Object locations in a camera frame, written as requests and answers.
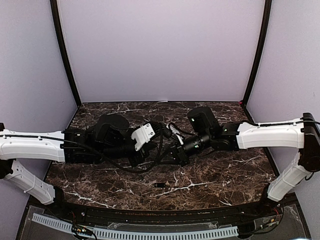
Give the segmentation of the key with black head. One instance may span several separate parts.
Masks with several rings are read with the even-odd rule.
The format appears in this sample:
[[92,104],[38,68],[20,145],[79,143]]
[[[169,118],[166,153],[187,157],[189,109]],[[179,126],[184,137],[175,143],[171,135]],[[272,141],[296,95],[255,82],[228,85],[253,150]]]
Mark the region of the key with black head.
[[156,183],[153,184],[153,186],[155,188],[164,188],[166,186],[166,184],[162,183],[162,182],[156,182]]

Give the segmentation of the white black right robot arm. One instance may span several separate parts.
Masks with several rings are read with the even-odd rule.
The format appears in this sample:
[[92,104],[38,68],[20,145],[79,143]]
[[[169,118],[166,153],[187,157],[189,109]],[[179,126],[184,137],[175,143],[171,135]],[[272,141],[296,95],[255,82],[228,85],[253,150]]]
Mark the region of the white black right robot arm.
[[265,189],[255,205],[255,213],[266,217],[275,203],[305,177],[320,170],[319,123],[310,113],[282,122],[254,123],[247,120],[220,125],[207,106],[196,107],[187,114],[195,135],[177,142],[166,151],[174,165],[185,166],[190,157],[212,148],[214,151],[237,151],[251,148],[288,147],[298,153],[286,169]]

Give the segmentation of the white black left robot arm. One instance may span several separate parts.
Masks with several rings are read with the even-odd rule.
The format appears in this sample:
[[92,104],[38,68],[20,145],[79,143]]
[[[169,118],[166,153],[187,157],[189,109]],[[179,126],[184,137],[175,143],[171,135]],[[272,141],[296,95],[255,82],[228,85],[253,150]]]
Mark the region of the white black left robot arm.
[[128,158],[132,166],[149,155],[147,144],[156,135],[151,123],[130,128],[118,114],[102,115],[86,130],[67,128],[46,133],[17,132],[0,127],[0,177],[14,183],[60,218],[67,218],[70,206],[64,194],[36,177],[19,159],[50,160],[67,164],[101,164],[107,160]]

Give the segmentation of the left circuit board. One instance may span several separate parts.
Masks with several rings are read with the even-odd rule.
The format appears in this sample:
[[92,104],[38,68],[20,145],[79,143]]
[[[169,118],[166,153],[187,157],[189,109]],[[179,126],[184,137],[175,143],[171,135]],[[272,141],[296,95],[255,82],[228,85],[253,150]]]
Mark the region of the left circuit board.
[[92,232],[84,226],[73,224],[71,226],[71,232],[78,236],[91,236]]

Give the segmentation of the circuit board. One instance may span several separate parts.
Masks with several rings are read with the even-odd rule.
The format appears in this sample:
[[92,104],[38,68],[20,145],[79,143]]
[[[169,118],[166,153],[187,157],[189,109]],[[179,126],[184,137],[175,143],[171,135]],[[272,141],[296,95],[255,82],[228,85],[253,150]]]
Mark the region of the circuit board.
[[276,217],[270,218],[266,222],[262,222],[262,224],[260,225],[260,229],[263,230],[263,229],[269,228],[273,225],[277,225],[278,223],[279,223],[279,221],[277,220]]
[[71,226],[71,232],[78,236],[91,236],[92,232],[84,226],[73,224]]

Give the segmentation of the right circuit board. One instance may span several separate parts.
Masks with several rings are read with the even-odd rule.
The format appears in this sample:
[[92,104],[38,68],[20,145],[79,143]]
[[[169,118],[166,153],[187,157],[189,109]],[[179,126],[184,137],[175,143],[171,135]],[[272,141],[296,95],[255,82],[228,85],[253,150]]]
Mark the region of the right circuit board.
[[279,223],[279,221],[277,220],[276,217],[270,218],[266,222],[262,222],[262,224],[260,225],[260,229],[263,230],[263,229],[269,228],[273,225],[277,225],[278,223]]

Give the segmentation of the black front rail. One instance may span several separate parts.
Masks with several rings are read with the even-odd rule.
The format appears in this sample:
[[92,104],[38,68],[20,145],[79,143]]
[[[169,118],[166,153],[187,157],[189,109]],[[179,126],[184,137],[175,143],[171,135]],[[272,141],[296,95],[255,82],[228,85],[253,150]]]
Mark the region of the black front rail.
[[66,202],[54,212],[61,218],[75,219],[76,223],[89,225],[123,224],[189,224],[218,221],[220,223],[246,223],[260,217],[255,212],[256,203],[196,210],[123,210],[93,207]]

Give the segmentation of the black left corner post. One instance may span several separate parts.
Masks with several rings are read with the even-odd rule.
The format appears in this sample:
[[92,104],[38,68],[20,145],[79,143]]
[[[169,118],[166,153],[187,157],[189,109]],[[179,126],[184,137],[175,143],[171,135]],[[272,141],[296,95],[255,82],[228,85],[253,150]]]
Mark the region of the black left corner post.
[[50,0],[49,2],[50,2],[51,15],[52,15],[52,20],[53,20],[53,25],[54,25],[55,35],[56,35],[56,39],[59,47],[60,56],[62,59],[62,63],[64,66],[64,70],[66,73],[66,77],[68,80],[68,84],[69,84],[73,99],[75,101],[77,108],[79,108],[82,105],[82,101],[80,98],[78,88],[76,86],[76,81],[72,72],[70,59],[67,53],[67,47],[65,43],[62,22],[61,22],[60,13],[59,13],[59,4],[57,0]]

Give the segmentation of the black corner post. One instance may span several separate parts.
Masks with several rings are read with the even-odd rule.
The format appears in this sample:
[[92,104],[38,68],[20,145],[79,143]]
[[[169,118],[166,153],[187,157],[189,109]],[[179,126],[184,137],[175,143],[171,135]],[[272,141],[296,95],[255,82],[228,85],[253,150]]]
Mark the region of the black corner post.
[[75,101],[77,108],[79,108],[82,105],[82,101],[80,98],[78,88],[76,86],[76,81],[72,72],[70,59],[67,53],[67,47],[65,43],[62,22],[61,22],[60,13],[59,13],[59,4],[57,0],[50,0],[49,2],[50,2],[51,15],[52,15],[52,20],[53,20],[53,25],[54,25],[55,35],[56,35],[56,39],[59,47],[60,56],[62,59],[62,63],[64,66],[64,70],[66,73],[66,77],[68,80],[68,84],[69,84],[73,99]]
[[260,26],[256,51],[255,51],[250,75],[248,78],[247,86],[246,86],[246,89],[245,89],[245,92],[243,95],[243,99],[241,100],[242,108],[246,108],[248,105],[248,102],[250,100],[250,96],[251,96],[251,93],[253,91],[253,87],[255,84],[255,80],[256,80],[256,77],[258,74],[260,61],[261,61],[264,46],[265,46],[268,26],[269,26],[269,20],[270,20],[271,9],[272,9],[272,2],[273,2],[272,0],[265,0],[264,1],[263,15],[262,15],[262,20],[261,20],[261,26]]

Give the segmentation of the black right corner post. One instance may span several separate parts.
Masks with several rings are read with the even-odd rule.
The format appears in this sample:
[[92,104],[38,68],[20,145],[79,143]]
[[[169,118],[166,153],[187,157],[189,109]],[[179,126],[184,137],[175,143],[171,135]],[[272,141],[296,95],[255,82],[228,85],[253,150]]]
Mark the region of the black right corner post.
[[250,75],[248,78],[247,86],[246,86],[246,89],[245,89],[245,92],[243,95],[243,99],[241,100],[242,108],[246,108],[248,105],[248,102],[250,100],[250,96],[251,96],[251,93],[253,91],[253,87],[255,84],[255,80],[256,80],[256,77],[258,74],[260,61],[261,61],[264,46],[265,46],[268,26],[269,26],[269,20],[270,20],[271,9],[272,9],[272,2],[273,2],[272,0],[265,0],[264,1],[263,15],[262,15],[262,20],[261,20],[261,26],[260,26],[256,51],[255,51]]

